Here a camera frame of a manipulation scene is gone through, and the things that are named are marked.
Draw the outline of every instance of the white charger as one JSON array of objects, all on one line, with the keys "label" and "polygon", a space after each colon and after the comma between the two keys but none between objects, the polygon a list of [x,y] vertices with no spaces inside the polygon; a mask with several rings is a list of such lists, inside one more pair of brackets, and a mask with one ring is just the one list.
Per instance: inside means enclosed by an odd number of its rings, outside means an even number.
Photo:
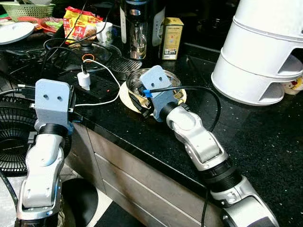
[{"label": "white charger", "polygon": [[79,85],[84,89],[89,91],[90,88],[90,77],[89,77],[89,73],[87,72],[86,74],[84,72],[79,72],[77,74],[77,78],[78,78],[78,82]]}]

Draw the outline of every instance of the white cable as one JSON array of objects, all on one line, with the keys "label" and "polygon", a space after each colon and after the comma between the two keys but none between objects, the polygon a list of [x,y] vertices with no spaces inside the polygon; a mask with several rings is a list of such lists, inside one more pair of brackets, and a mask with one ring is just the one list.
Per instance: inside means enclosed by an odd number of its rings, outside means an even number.
[{"label": "white cable", "polygon": [[[107,69],[107,70],[109,71],[109,73],[112,75],[112,77],[114,78],[114,80],[116,81],[116,83],[118,84],[119,90],[120,90],[121,86],[120,86],[118,80],[115,78],[114,74],[111,72],[111,70],[109,70],[108,67],[106,67],[105,65],[101,64],[100,62],[97,62],[97,61],[94,61],[94,60],[91,60],[91,59],[85,59],[85,60],[83,61],[83,63],[85,63],[85,62],[87,62],[87,61],[92,61],[92,62],[94,62],[94,63],[96,63],[96,64],[98,64],[98,65],[101,65],[101,66],[104,67],[105,69]],[[95,103],[95,104],[76,104],[75,107],[77,107],[77,106],[104,105],[104,104],[108,104],[108,103],[112,103],[112,102],[116,101],[116,100],[118,99],[118,97],[119,97],[119,91],[118,91],[117,96],[116,96],[113,100],[110,100],[110,101],[107,101],[107,102],[104,102],[104,103]]]}]

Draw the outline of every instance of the snack bag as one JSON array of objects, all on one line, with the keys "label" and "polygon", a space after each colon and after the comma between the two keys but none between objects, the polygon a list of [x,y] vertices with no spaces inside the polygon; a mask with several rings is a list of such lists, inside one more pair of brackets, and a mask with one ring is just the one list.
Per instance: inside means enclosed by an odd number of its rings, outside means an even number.
[{"label": "snack bag", "polygon": [[[81,13],[80,9],[75,9],[69,6],[66,9],[66,13],[63,17],[63,27],[65,37],[70,33],[73,29],[75,22]],[[97,32],[96,23],[101,22],[103,20],[102,17],[96,16],[95,14],[83,11],[81,16],[79,17],[75,28],[71,32],[70,36],[67,37],[69,39],[80,40]],[[94,40],[96,36],[92,36],[89,38],[90,40]],[[72,40],[66,40],[66,43],[73,43]]]}]

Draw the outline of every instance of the coffee maker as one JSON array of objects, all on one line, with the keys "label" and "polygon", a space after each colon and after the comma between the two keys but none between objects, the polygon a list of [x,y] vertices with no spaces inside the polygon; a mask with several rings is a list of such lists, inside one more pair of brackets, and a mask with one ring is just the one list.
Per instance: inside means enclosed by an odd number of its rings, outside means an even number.
[{"label": "coffee maker", "polygon": [[158,58],[164,15],[163,0],[121,0],[121,37],[126,57]]}]

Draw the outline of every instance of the white plate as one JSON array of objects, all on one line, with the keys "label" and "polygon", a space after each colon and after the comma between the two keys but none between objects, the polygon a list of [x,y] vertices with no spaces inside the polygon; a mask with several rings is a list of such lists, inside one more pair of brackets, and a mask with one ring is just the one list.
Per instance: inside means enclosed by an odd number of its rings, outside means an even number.
[{"label": "white plate", "polygon": [[29,22],[18,22],[0,26],[0,45],[10,44],[32,34],[34,25]]},{"label": "white plate", "polygon": [[[181,100],[179,100],[179,104],[180,104],[181,102],[184,102],[184,103],[185,103],[185,102],[186,102],[186,98],[187,98],[187,95],[186,95],[185,90],[182,89],[181,91],[182,91],[182,93],[183,93],[183,97],[182,97]],[[129,95],[128,95],[128,88],[127,88],[127,86],[126,86],[126,82],[124,82],[124,83],[121,85],[121,88],[120,88],[120,90],[119,90],[119,97],[120,97],[122,103],[123,103],[126,107],[128,107],[129,109],[131,109],[131,110],[133,110],[133,111],[135,111],[135,112],[137,112],[137,113],[140,113],[140,111],[134,106],[134,104],[133,104],[131,98],[130,98]]]}]

